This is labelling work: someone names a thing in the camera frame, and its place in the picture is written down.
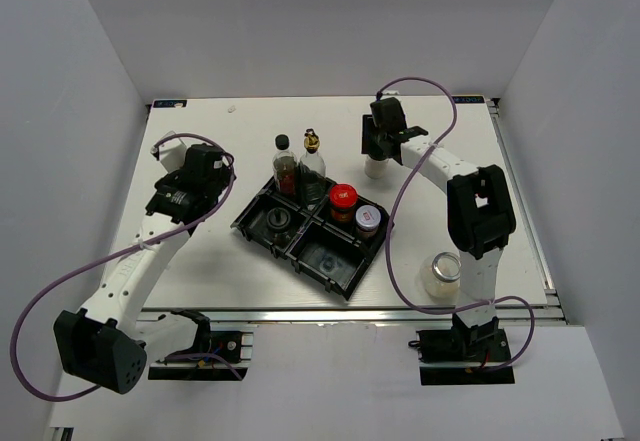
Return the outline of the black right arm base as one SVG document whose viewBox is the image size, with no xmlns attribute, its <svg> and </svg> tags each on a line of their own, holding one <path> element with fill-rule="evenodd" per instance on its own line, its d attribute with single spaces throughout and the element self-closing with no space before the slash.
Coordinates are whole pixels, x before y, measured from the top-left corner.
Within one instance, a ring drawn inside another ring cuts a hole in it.
<svg viewBox="0 0 640 441">
<path fill-rule="evenodd" d="M 511 385 L 515 375 L 511 366 L 496 366 L 511 359 L 504 329 L 469 352 L 456 339 L 452 329 L 421 330 L 407 343 L 418 354 L 422 386 Z"/>
</svg>

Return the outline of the black-cap pepper grinder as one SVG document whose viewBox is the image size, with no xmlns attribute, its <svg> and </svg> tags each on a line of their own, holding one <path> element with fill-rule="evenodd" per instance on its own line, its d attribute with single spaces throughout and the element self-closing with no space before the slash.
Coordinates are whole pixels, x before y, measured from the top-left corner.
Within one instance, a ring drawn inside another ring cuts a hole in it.
<svg viewBox="0 0 640 441">
<path fill-rule="evenodd" d="M 291 213 L 286 208 L 276 207 L 266 214 L 266 227 L 273 235 L 287 232 L 291 226 Z"/>
</svg>

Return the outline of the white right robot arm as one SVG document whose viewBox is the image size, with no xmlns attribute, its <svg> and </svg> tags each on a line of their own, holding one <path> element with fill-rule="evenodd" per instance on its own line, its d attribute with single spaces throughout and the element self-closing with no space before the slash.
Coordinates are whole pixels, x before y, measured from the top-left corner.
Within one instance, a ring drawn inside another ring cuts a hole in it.
<svg viewBox="0 0 640 441">
<path fill-rule="evenodd" d="M 506 177 L 497 165 L 481 167 L 449 152 L 419 126 L 409 127 L 400 101 L 378 95 L 363 119 L 362 152 L 378 162 L 392 159 L 410 170 L 389 215 L 416 175 L 446 196 L 447 230 L 461 261 L 457 304 L 449 335 L 436 342 L 441 359 L 472 360 L 485 354 L 499 331 L 497 269 L 516 217 Z"/>
</svg>

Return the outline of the aluminium table rail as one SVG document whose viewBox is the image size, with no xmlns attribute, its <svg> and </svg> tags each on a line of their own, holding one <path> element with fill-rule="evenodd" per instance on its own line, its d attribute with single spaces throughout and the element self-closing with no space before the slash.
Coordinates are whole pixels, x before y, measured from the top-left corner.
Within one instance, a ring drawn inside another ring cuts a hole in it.
<svg viewBox="0 0 640 441">
<path fill-rule="evenodd" d="M 564 322 L 565 317 L 557 306 L 534 308 L 537 322 Z M 408 309 L 397 310 L 268 310 L 268 311 L 203 311 L 214 322 L 409 322 L 445 321 L 452 315 L 424 314 Z M 139 321 L 157 320 L 168 311 L 143 311 Z M 529 311 L 524 307 L 503 307 L 497 309 L 498 318 L 504 322 L 527 322 Z"/>
<path fill-rule="evenodd" d="M 532 250 L 537 270 L 540 274 L 541 281 L 546 296 L 546 306 L 536 307 L 535 312 L 538 320 L 544 325 L 567 325 L 566 315 L 558 296 L 555 283 L 549 270 L 544 250 L 541 246 L 540 238 L 536 227 L 532 221 L 529 206 L 522 190 L 521 182 L 516 170 L 515 158 L 510 149 L 507 136 L 504 131 L 501 120 L 499 107 L 500 98 L 489 98 L 486 101 L 489 116 L 496 135 L 497 143 L 500 147 L 503 160 L 505 162 L 509 178 L 511 180 L 517 204 L 524 224 L 524 230 L 527 235 L 529 246 Z"/>
</svg>

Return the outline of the white shaker black cap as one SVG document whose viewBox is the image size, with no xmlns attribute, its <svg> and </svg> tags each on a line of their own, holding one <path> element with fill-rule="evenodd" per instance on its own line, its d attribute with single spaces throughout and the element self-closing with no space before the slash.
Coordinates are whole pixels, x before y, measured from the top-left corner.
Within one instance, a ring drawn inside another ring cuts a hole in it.
<svg viewBox="0 0 640 441">
<path fill-rule="evenodd" d="M 370 179 L 381 179 L 387 170 L 388 159 L 376 160 L 367 156 L 364 163 L 364 173 Z"/>
</svg>

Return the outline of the round clear glass jar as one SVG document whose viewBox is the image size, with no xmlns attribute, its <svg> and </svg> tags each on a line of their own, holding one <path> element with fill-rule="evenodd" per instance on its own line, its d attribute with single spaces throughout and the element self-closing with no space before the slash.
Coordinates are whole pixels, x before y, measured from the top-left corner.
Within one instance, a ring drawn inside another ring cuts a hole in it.
<svg viewBox="0 0 640 441">
<path fill-rule="evenodd" d="M 426 293 L 434 299 L 449 299 L 457 295 L 460 286 L 461 261 L 453 252 L 439 252 L 427 257 L 419 271 Z"/>
</svg>

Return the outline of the clear glass oil bottle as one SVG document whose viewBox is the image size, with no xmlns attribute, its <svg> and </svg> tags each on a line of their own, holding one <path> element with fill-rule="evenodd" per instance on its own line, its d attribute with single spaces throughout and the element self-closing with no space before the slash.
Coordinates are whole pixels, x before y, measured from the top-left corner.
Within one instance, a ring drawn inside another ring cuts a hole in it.
<svg viewBox="0 0 640 441">
<path fill-rule="evenodd" d="M 304 134 L 305 153 L 299 161 L 301 197 L 309 210 L 322 200 L 325 194 L 326 163 L 319 152 L 320 139 L 313 128 Z"/>
</svg>

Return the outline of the red-label black-cap bottle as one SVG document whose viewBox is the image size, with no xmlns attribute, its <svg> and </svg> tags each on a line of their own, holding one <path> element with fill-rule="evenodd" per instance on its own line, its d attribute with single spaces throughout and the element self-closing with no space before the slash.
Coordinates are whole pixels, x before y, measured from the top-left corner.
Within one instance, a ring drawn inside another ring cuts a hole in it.
<svg viewBox="0 0 640 441">
<path fill-rule="evenodd" d="M 278 191 L 287 197 L 297 194 L 297 158 L 290 149 L 289 137 L 279 134 L 275 137 L 276 154 L 272 160 L 274 181 Z"/>
</svg>

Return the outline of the red-lid sauce jar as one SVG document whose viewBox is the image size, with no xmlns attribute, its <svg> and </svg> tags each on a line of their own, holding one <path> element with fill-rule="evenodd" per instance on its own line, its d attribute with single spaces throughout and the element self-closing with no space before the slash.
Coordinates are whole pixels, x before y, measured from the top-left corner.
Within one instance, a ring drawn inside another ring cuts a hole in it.
<svg viewBox="0 0 640 441">
<path fill-rule="evenodd" d="M 336 184 L 329 191 L 329 205 L 332 219 L 339 224 L 348 224 L 352 221 L 358 194 L 356 189 L 349 184 Z"/>
</svg>

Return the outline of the grey-lid spice jar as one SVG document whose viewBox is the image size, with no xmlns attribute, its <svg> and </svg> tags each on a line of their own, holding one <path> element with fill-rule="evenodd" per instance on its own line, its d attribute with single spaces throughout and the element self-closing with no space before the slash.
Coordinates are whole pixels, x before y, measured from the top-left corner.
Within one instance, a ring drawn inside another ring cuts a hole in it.
<svg viewBox="0 0 640 441">
<path fill-rule="evenodd" d="M 367 204 L 356 210 L 354 220 L 356 236 L 366 240 L 377 233 L 382 217 L 377 207 Z"/>
</svg>

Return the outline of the blue left table sticker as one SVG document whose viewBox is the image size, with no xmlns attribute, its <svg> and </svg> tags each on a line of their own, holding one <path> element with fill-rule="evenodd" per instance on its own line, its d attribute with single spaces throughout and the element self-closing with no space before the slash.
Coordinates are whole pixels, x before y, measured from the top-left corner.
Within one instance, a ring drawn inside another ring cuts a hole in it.
<svg viewBox="0 0 640 441">
<path fill-rule="evenodd" d="M 187 100 L 155 100 L 152 103 L 153 109 L 175 109 L 187 106 Z"/>
</svg>

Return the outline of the blue right table sticker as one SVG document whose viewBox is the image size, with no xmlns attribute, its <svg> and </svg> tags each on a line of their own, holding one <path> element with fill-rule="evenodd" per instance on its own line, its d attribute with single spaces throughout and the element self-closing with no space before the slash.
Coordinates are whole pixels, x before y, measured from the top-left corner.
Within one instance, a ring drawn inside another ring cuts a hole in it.
<svg viewBox="0 0 640 441">
<path fill-rule="evenodd" d="M 454 96 L 453 100 L 456 104 L 485 104 L 485 98 L 481 95 L 462 95 Z"/>
</svg>

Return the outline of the blue table sticker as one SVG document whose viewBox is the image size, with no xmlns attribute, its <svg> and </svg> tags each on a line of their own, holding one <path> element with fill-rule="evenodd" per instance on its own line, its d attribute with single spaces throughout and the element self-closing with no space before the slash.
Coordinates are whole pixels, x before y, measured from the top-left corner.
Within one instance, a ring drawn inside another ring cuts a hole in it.
<svg viewBox="0 0 640 441">
<path fill-rule="evenodd" d="M 485 98 L 481 95 L 462 95 L 454 96 L 453 100 L 456 104 L 485 104 Z"/>
<path fill-rule="evenodd" d="M 187 106 L 187 100 L 155 100 L 152 103 L 153 109 L 175 109 Z"/>
</svg>

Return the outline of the aluminium front table rail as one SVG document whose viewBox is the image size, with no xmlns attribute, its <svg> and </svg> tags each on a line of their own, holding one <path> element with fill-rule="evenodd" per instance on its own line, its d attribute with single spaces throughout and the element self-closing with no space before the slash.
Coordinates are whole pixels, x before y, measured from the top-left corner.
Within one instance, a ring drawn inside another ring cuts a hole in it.
<svg viewBox="0 0 640 441">
<path fill-rule="evenodd" d="M 557 306 L 534 308 L 537 322 L 564 322 L 565 317 Z M 424 314 L 408 309 L 397 310 L 268 310 L 268 311 L 203 311 L 214 322 L 409 322 L 445 321 L 452 315 Z M 168 311 L 143 311 L 139 321 L 157 320 Z M 527 322 L 529 311 L 524 307 L 503 307 L 497 309 L 498 318 L 504 322 Z"/>
</svg>

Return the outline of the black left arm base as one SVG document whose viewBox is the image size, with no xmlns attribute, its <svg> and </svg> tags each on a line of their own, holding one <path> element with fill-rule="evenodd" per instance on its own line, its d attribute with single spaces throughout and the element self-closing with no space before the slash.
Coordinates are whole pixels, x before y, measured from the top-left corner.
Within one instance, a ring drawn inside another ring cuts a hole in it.
<svg viewBox="0 0 640 441">
<path fill-rule="evenodd" d="M 188 347 L 150 364 L 150 381 L 242 381 L 248 373 L 254 333 L 240 328 L 213 327 L 203 313 L 178 309 L 170 315 L 196 330 Z"/>
</svg>

